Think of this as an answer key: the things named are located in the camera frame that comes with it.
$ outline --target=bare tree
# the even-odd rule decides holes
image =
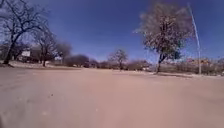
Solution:
[[[114,53],[112,53],[109,56],[109,61],[111,62],[115,62],[119,65],[120,70],[123,69],[124,66],[124,62],[128,59],[127,54],[125,53],[124,50],[122,49],[118,49],[117,51],[115,51]]]
[[[0,51],[1,51],[1,58],[5,58],[6,55],[7,55],[7,50],[9,49],[9,46],[10,46],[10,43],[2,43],[0,45]],[[15,60],[17,60],[18,56],[22,54],[22,52],[26,49],[29,48],[29,45],[28,44],[25,44],[23,42],[19,42],[19,43],[16,43],[15,44],[15,47],[12,49],[12,53],[11,53],[11,56],[10,58],[14,58]]]
[[[46,61],[51,60],[56,55],[56,41],[54,35],[48,28],[34,33],[34,39],[41,50],[41,60],[43,67],[46,66]]]
[[[73,55],[73,56],[68,56],[65,59],[65,64],[67,66],[73,66],[76,65],[77,67],[89,67],[89,57],[86,55]]]
[[[193,32],[191,16],[186,8],[156,3],[141,19],[138,32],[144,36],[146,49],[159,54],[158,73],[165,59],[181,57],[180,50]]]
[[[22,35],[41,29],[41,26],[47,24],[44,17],[44,9],[33,6],[24,0],[5,0],[4,6],[7,12],[7,18],[2,22],[4,34],[10,41],[4,64],[8,64],[10,55],[18,40]]]
[[[69,43],[57,43],[56,50],[58,56],[62,58],[62,63],[64,63],[65,58],[71,54],[72,46]]]

